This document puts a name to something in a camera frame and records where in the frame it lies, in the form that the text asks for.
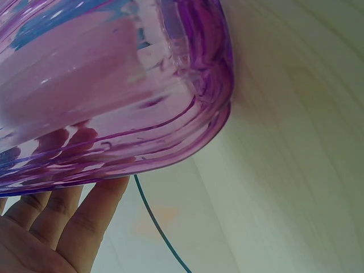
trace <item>blue cable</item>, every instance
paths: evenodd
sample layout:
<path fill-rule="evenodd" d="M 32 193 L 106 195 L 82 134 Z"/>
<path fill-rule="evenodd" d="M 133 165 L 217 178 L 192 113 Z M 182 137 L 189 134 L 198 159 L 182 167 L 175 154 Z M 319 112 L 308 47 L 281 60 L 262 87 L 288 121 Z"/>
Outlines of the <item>blue cable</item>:
<path fill-rule="evenodd" d="M 144 205 L 146 206 L 146 209 L 150 215 L 150 218 L 152 219 L 155 227 L 158 229 L 158 232 L 160 234 L 160 236 L 162 236 L 163 240 L 165 241 L 166 245 L 168 246 L 169 250 L 171 251 L 171 253 L 173 254 L 173 256 L 176 258 L 176 260 L 181 264 L 181 266 L 186 270 L 187 273 L 192 273 L 192 271 L 188 268 L 188 266 L 183 262 L 183 260 L 181 259 L 181 257 L 179 257 L 178 253 L 176 252 L 176 250 L 173 248 L 173 246 L 171 245 L 171 243 L 169 242 L 167 236 L 164 234 L 164 232 L 162 231 L 161 227 L 159 226 L 158 224 L 158 221 L 156 220 L 149 204 L 148 204 L 148 201 L 144 195 L 144 192 L 143 192 L 143 189 L 142 189 L 142 186 L 140 184 L 140 181 L 139 181 L 139 177 L 138 175 L 134 175 L 134 179 L 135 179 L 135 182 L 136 182 L 136 185 L 138 187 L 138 190 L 139 190 L 139 193 L 140 193 L 140 196 L 142 197 L 142 200 L 144 202 Z"/>

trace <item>purple glass vase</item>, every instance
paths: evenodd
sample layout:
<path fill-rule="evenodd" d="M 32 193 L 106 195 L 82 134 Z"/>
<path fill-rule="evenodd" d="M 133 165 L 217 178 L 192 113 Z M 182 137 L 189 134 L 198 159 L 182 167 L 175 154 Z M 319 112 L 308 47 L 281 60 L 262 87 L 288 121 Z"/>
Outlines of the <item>purple glass vase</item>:
<path fill-rule="evenodd" d="M 165 167 L 223 127 L 218 0 L 3 0 L 0 196 Z"/>

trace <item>wall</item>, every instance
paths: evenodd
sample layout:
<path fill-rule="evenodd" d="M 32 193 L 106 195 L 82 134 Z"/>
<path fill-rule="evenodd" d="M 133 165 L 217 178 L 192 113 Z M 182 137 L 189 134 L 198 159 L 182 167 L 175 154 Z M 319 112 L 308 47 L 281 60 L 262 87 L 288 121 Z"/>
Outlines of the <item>wall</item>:
<path fill-rule="evenodd" d="M 195 156 L 241 272 L 364 272 L 364 2 L 222 0 L 232 117 Z"/>

